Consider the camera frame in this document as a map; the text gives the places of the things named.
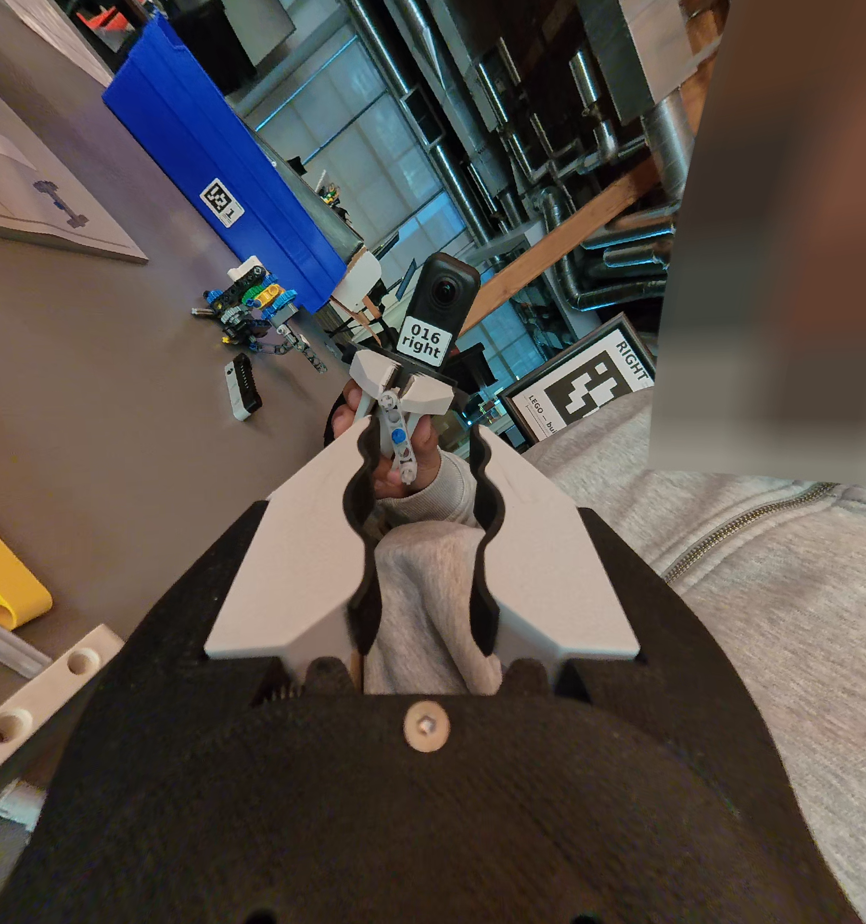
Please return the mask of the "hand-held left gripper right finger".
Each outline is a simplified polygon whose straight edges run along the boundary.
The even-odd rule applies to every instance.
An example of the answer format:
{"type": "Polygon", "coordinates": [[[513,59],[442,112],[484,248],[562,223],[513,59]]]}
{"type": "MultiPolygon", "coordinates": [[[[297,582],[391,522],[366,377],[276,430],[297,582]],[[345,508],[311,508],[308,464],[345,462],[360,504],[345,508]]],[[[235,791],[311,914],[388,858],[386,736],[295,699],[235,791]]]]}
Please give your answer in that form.
{"type": "Polygon", "coordinates": [[[632,661],[639,641],[576,503],[479,426],[471,473],[483,530],[471,590],[480,652],[504,668],[536,661],[551,683],[572,660],[632,661]]]}

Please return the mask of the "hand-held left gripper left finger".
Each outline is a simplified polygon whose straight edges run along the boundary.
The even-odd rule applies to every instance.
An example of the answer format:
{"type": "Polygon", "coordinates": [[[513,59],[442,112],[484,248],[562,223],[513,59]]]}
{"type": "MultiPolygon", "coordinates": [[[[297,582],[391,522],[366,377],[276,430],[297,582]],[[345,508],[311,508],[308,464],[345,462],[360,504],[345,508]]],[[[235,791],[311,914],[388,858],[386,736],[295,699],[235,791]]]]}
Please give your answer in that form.
{"type": "Polygon", "coordinates": [[[376,634],[376,422],[362,419],[278,487],[204,645],[211,660],[276,657],[303,685],[309,665],[351,667],[376,634]]]}

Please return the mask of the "small grey lego beam assembly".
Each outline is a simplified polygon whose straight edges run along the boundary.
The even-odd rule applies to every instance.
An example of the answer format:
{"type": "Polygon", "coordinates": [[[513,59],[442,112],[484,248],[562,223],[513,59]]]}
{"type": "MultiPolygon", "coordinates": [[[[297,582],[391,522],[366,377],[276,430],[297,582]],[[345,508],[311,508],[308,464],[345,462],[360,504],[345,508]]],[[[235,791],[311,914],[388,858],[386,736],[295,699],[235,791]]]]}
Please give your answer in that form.
{"type": "Polygon", "coordinates": [[[381,393],[375,413],[380,422],[382,455],[391,458],[393,470],[399,471],[404,486],[410,487],[416,481],[418,465],[396,388],[388,388],[381,393]]]}

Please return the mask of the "person's right forearm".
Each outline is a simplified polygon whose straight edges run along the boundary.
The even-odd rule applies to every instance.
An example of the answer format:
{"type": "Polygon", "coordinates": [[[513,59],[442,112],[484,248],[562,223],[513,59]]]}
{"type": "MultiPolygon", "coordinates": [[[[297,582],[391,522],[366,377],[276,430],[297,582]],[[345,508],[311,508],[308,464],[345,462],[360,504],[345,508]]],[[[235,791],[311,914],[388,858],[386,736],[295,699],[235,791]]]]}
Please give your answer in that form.
{"type": "Polygon", "coordinates": [[[470,601],[483,530],[465,460],[439,452],[422,491],[376,502],[369,530],[381,588],[381,623],[365,660],[370,695],[493,695],[502,670],[473,639],[470,601]]]}

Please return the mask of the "colourful lego gear assembly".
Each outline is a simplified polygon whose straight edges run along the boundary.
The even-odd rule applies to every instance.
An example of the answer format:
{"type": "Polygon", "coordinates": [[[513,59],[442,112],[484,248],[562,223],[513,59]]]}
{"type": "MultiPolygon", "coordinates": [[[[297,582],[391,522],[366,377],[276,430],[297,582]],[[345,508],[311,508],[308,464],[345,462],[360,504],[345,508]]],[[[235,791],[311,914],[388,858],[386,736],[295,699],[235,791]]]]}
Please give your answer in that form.
{"type": "Polygon", "coordinates": [[[298,353],[320,374],[327,366],[311,343],[290,325],[299,307],[296,291],[280,285],[276,274],[257,257],[228,273],[231,283],[203,293],[204,304],[191,309],[194,317],[213,321],[221,342],[253,354],[285,356],[298,353]]]}

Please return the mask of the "yellow lego beam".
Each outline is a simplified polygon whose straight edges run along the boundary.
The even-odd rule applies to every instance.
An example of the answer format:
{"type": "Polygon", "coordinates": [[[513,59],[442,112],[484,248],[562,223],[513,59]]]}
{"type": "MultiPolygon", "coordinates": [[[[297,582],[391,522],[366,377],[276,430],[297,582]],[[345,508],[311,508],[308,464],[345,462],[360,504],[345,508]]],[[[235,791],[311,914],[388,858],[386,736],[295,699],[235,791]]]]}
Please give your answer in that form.
{"type": "Polygon", "coordinates": [[[0,538],[0,627],[16,630],[52,607],[46,587],[0,538]]]}

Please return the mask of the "grey lego connector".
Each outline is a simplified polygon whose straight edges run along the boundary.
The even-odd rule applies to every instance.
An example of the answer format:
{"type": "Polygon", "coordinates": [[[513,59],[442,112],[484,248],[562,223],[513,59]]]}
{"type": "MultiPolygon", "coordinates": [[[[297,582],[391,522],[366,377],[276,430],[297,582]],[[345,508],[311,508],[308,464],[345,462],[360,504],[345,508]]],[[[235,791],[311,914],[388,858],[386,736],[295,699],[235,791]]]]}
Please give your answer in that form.
{"type": "Polygon", "coordinates": [[[32,834],[38,824],[47,792],[23,779],[12,781],[0,792],[0,819],[19,825],[32,834]]]}

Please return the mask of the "lego instruction booklet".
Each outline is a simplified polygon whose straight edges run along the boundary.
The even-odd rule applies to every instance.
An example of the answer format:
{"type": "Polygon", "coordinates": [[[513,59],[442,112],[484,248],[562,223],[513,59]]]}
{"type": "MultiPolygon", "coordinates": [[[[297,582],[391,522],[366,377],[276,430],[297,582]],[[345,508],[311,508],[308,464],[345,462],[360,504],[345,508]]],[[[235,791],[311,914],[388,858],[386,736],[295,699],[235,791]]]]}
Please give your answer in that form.
{"type": "Polygon", "coordinates": [[[0,237],[144,264],[127,232],[0,98],[0,237]]]}

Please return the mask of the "framed black and white sign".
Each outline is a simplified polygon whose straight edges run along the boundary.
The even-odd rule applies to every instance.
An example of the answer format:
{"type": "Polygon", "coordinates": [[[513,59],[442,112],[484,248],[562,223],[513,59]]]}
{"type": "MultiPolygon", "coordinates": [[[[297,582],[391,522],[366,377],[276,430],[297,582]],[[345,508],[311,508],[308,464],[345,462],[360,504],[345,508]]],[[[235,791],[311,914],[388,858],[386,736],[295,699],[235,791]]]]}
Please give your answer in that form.
{"type": "Polygon", "coordinates": [[[530,446],[652,387],[656,362],[624,313],[504,389],[498,400],[530,446]]]}

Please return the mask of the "wooden beam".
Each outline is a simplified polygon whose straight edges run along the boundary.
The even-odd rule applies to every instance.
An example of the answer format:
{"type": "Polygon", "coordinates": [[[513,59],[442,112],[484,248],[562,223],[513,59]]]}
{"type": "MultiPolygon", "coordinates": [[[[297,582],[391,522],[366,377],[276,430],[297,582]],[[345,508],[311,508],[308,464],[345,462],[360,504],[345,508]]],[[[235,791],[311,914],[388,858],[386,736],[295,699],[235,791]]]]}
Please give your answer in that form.
{"type": "Polygon", "coordinates": [[[616,219],[660,184],[656,163],[648,156],[486,281],[473,302],[460,334],[468,333],[562,257],[574,251],[590,235],[616,219]]]}

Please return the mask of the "grey metal pipes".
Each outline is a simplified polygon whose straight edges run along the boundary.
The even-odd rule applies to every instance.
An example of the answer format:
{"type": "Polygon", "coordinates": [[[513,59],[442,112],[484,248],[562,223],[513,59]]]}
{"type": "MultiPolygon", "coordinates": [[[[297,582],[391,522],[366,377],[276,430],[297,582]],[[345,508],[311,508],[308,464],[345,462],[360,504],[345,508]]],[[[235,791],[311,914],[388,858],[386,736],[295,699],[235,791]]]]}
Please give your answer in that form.
{"type": "MultiPolygon", "coordinates": [[[[578,3],[343,2],[479,268],[504,269],[649,156],[615,116],[578,3]]],[[[678,214],[658,185],[532,282],[567,314],[658,302],[678,214]]]]}

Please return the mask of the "person's grey hoodie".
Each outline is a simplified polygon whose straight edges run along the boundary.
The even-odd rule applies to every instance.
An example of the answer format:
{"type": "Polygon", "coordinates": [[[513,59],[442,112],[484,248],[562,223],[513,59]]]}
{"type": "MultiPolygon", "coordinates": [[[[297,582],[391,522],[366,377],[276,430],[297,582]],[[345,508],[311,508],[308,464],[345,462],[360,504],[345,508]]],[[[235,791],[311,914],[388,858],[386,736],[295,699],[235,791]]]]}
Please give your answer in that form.
{"type": "Polygon", "coordinates": [[[595,510],[727,654],[866,922],[866,487],[648,469],[653,395],[615,399],[525,458],[595,510]]]}

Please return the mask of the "small blue plastic bin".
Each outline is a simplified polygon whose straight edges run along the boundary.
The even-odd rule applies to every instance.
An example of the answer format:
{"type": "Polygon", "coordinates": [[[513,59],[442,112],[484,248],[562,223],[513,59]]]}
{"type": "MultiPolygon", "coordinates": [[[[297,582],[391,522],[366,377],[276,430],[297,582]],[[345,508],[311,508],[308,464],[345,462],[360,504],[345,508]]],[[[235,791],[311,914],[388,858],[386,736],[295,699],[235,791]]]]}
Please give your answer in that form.
{"type": "Polygon", "coordinates": [[[257,257],[311,313],[331,302],[362,238],[264,150],[166,17],[150,18],[102,98],[237,258],[257,257]]]}

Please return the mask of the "white paper sheet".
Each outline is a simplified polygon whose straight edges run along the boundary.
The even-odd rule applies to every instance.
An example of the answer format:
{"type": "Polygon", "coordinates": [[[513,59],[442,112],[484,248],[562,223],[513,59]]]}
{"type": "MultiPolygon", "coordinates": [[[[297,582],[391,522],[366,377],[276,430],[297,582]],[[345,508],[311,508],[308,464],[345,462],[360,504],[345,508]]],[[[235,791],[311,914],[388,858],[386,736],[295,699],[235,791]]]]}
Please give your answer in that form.
{"type": "Polygon", "coordinates": [[[111,84],[113,73],[54,2],[4,1],[3,3],[11,8],[13,13],[37,36],[91,76],[100,86],[105,89],[111,84]]]}

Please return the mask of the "light grey lego rail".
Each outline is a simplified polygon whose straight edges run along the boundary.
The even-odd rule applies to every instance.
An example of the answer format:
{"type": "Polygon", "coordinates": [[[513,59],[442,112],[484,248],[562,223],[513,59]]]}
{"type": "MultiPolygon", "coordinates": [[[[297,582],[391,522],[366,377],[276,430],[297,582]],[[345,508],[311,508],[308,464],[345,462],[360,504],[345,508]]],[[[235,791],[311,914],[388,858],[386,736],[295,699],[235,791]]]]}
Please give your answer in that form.
{"type": "Polygon", "coordinates": [[[32,679],[52,664],[52,659],[0,627],[0,664],[25,679],[32,679]]]}

